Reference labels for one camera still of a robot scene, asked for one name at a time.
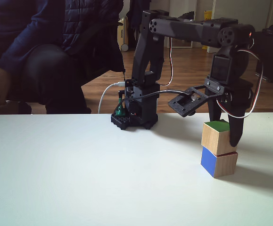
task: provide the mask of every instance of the wooden cube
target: wooden cube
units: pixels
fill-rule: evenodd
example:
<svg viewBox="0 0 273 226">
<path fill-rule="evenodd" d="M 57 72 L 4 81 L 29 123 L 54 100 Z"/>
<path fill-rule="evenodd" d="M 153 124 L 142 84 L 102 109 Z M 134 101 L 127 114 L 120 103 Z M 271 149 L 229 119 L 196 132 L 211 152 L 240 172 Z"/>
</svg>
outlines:
<svg viewBox="0 0 273 226">
<path fill-rule="evenodd" d="M 210 121 L 203 125 L 201 145 L 214 155 L 235 152 L 230 144 L 230 124 L 224 120 Z"/>
<path fill-rule="evenodd" d="M 218 178 L 235 173 L 237 158 L 237 152 L 216 156 L 203 147 L 201 165 L 212 177 Z"/>
</svg>

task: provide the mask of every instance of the white cable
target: white cable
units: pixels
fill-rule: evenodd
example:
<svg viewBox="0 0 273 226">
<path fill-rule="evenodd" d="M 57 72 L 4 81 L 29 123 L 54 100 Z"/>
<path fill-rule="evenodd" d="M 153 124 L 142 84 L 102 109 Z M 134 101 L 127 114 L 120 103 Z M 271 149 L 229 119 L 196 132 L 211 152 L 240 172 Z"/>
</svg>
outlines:
<svg viewBox="0 0 273 226">
<path fill-rule="evenodd" d="M 108 89 L 110 89 L 110 88 L 113 87 L 113 86 L 125 87 L 125 82 L 124 82 L 124 81 L 120 81 L 120 82 L 117 82 L 117 83 L 113 83 L 113 84 L 111 84 L 110 86 L 108 86 L 108 87 L 105 89 L 105 91 L 103 92 L 102 97 L 100 98 L 100 101 L 99 101 L 98 114 L 99 114 L 99 112 L 100 112 L 100 107 L 101 107 L 101 105 L 102 105 L 102 102 L 103 102 L 103 98 L 104 98 L 105 93 L 107 92 Z"/>
<path fill-rule="evenodd" d="M 257 58 L 259 61 L 260 59 L 254 54 L 252 53 L 251 51 L 249 50 L 246 50 L 246 49 L 239 49 L 238 52 L 247 52 L 247 53 L 250 53 L 251 55 L 253 55 L 255 58 Z M 233 118 L 236 118 L 236 119 L 245 119 L 247 118 L 251 113 L 253 113 L 254 109 L 255 109 L 255 106 L 257 104 L 257 100 L 258 100 L 258 97 L 259 97 L 259 93 L 260 93 L 260 89 L 261 89 L 261 83 L 262 83 L 262 78 L 263 78 L 263 69 L 264 69 L 264 66 L 262 64 L 262 72 L 261 72 L 261 75 L 260 75 L 260 80 L 259 80 L 259 84 L 258 84 L 258 89 L 257 89 L 257 93 L 256 93 L 256 96 L 255 96 L 255 99 L 254 99 L 254 103 L 253 103 L 253 106 L 252 106 L 252 109 L 250 110 L 250 112 L 242 117 L 238 117 L 238 116 L 235 116 L 235 115 L 232 115 L 230 114 L 229 112 L 227 112 L 227 110 L 225 110 L 221 104 L 219 103 L 219 101 L 217 100 L 217 103 L 219 105 L 219 107 L 225 112 L 227 113 L 229 116 L 233 117 Z"/>
<path fill-rule="evenodd" d="M 162 85 L 162 84 L 159 84 L 159 83 L 158 83 L 160 86 L 169 86 L 169 85 L 172 83 L 172 80 L 173 80 L 172 49 L 173 49 L 173 46 L 172 46 L 172 38 L 170 38 L 170 55 L 169 55 L 169 58 L 170 58 L 170 66 L 171 66 L 171 79 L 170 79 L 170 81 L 168 82 L 168 84 L 166 84 L 166 85 Z"/>
<path fill-rule="evenodd" d="M 253 38 L 253 45 L 252 45 L 251 47 L 249 47 L 249 45 L 248 45 L 248 49 L 253 48 L 254 44 L 255 44 L 255 40 L 254 40 L 254 38 Z"/>
</svg>

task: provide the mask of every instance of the black bracket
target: black bracket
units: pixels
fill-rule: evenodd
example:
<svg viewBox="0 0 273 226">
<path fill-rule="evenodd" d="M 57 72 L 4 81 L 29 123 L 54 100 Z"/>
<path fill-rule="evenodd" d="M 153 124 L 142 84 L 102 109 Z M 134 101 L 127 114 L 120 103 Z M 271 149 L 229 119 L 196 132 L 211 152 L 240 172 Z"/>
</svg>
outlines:
<svg viewBox="0 0 273 226">
<path fill-rule="evenodd" d="M 212 94 L 206 95 L 200 92 L 200 89 L 208 89 Z M 204 85 L 190 87 L 185 92 L 190 93 L 190 95 L 178 95 L 168 103 L 182 117 L 193 115 L 197 108 L 209 100 L 225 96 L 226 88 L 210 79 L 206 79 Z"/>
</svg>

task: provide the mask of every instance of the green face of block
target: green face of block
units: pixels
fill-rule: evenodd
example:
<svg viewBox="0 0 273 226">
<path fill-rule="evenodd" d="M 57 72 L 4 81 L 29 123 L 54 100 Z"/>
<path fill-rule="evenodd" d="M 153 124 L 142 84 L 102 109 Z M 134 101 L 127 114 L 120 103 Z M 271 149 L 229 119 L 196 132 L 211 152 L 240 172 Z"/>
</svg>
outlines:
<svg viewBox="0 0 273 226">
<path fill-rule="evenodd" d="M 214 130 L 218 131 L 219 133 L 230 131 L 230 124 L 223 119 L 220 121 L 206 122 L 205 124 L 213 128 Z"/>
</svg>

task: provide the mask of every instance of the knee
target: knee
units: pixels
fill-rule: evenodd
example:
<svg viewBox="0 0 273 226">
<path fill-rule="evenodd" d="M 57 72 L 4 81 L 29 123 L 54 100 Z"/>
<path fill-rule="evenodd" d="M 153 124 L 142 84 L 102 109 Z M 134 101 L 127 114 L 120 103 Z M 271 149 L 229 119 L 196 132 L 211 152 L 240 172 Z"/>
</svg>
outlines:
<svg viewBox="0 0 273 226">
<path fill-rule="evenodd" d="M 36 83 L 55 83 L 69 72 L 70 57 L 58 46 L 37 47 L 25 64 L 23 77 Z"/>
</svg>

